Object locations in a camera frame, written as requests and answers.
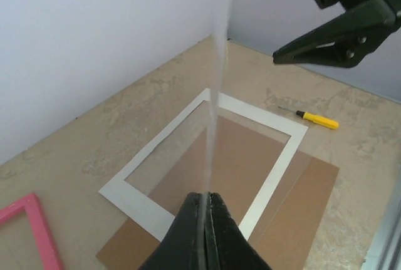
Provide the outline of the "white mat board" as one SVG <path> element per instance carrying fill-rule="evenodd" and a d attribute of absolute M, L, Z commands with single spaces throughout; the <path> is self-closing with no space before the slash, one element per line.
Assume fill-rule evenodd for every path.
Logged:
<path fill-rule="evenodd" d="M 154 151 L 157 145 L 167 138 L 202 102 L 210 100 L 210 89 L 204 89 L 194 98 L 161 132 L 146 144 L 123 169 L 112 177 L 99 193 L 129 216 L 158 241 L 162 241 L 172 225 L 174 216 L 152 199 L 132 187 L 125 179 Z M 289 135 L 280 156 L 273 165 L 254 197 L 239 230 L 249 239 L 256 224 L 261 218 L 274 191 L 283 178 L 290 161 L 292 161 L 308 127 L 285 117 L 260 109 L 223 93 L 219 94 L 219 106 L 266 127 Z"/>

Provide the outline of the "yellow screwdriver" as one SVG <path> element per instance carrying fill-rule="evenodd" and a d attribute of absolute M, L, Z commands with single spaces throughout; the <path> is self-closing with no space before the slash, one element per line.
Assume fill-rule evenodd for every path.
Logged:
<path fill-rule="evenodd" d="M 306 111 L 301 111 L 301 110 L 292 110 L 283 106 L 279 106 L 278 108 L 282 109 L 282 110 L 287 110 L 289 112 L 293 112 L 296 116 L 310 121 L 312 123 L 315 123 L 317 125 L 320 125 L 322 127 L 326 127 L 332 130 L 336 130 L 339 128 L 339 123 L 335 120 L 329 119 L 327 117 L 323 117 L 321 115 L 316 115 L 310 112 L 306 112 Z"/>

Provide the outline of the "brown backing board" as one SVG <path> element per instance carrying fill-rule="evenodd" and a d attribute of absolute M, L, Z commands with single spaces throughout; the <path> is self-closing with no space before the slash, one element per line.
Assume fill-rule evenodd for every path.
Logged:
<path fill-rule="evenodd" d="M 309 162 L 263 238 L 252 245 L 273 269 L 302 269 L 330 197 L 338 167 L 298 151 Z M 97 253 L 107 269 L 137 269 L 158 241 L 129 219 Z"/>

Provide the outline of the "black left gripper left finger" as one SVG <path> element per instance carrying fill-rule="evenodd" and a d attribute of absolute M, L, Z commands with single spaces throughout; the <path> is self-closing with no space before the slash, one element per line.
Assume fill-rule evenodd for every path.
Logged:
<path fill-rule="evenodd" d="M 165 237 L 140 269 L 205 269 L 204 242 L 199 239 L 199 206 L 202 195 L 185 198 Z"/>

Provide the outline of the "pink picture frame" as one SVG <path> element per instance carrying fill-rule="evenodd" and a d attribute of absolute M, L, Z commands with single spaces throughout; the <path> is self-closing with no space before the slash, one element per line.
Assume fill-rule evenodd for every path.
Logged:
<path fill-rule="evenodd" d="M 24 212 L 29 220 L 44 269 L 64 269 L 39 197 L 30 193 L 1 209 L 1 224 Z"/>

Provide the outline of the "cat photo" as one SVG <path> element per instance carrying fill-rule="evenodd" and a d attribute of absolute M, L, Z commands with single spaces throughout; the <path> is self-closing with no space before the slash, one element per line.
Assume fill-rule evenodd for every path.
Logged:
<path fill-rule="evenodd" d="M 232 0 L 214 0 L 212 37 L 215 49 L 215 65 L 212 69 L 209 115 L 206 134 L 206 156 L 202 193 L 206 195 L 211 186 L 212 163 L 217 130 L 217 114 L 222 78 L 227 62 L 227 30 L 231 15 Z"/>

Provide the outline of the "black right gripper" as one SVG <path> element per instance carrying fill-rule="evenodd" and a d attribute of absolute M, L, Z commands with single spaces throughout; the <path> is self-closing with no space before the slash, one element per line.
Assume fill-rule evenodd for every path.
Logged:
<path fill-rule="evenodd" d="M 400 28 L 400 0 L 315 0 L 345 12 L 273 53 L 277 65 L 353 68 Z"/>

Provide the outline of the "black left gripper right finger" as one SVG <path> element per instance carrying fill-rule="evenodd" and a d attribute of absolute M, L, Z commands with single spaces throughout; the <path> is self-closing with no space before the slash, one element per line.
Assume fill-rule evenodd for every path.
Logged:
<path fill-rule="evenodd" d="M 208 194 L 205 242 L 207 269 L 271 270 L 245 239 L 218 193 Z"/>

